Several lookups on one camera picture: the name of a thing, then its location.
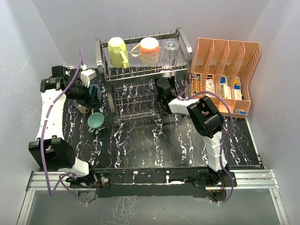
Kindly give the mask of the cream and brown cup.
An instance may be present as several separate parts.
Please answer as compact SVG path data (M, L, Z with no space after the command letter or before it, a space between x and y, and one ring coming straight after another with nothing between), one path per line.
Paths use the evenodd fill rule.
M80 105L76 100L74 100L74 105L79 110L79 112L82 114L87 114L90 111L89 108L87 108L83 105Z

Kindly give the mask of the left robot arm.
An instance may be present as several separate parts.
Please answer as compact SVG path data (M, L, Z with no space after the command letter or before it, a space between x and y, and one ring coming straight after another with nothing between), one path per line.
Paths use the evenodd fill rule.
M36 139L29 142L29 152L43 170L69 173L67 182L87 188L95 186L97 176L91 165L75 155L74 148L64 140L63 113L70 99L88 111L101 105L100 90L91 81L97 77L94 69L85 65L72 72L64 66L53 66L52 76L42 79L41 122Z

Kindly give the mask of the blue plastic cup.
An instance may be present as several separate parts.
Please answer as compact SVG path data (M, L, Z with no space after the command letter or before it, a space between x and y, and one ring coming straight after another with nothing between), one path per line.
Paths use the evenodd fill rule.
M97 84L90 84L89 86L89 94L92 95L92 90L93 88L96 89L96 95L97 95L97 99L100 102L102 99L102 95L101 95L101 91L100 91L100 87Z

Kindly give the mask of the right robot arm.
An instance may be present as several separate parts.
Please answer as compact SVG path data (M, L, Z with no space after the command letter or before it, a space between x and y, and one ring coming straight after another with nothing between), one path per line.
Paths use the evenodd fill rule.
M233 187L233 177L229 174L229 166L221 145L224 117L211 98L176 97L172 94L169 78L159 78L155 81L155 85L157 100L165 112L189 115L196 131L203 137L207 150L210 183L220 186L229 177Z

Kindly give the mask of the green ceramic cup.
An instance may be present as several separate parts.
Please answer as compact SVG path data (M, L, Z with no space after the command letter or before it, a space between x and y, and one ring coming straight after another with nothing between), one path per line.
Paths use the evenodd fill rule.
M95 130L101 128L103 123L104 123L104 115L100 112L93 113L88 118L89 132L92 133Z

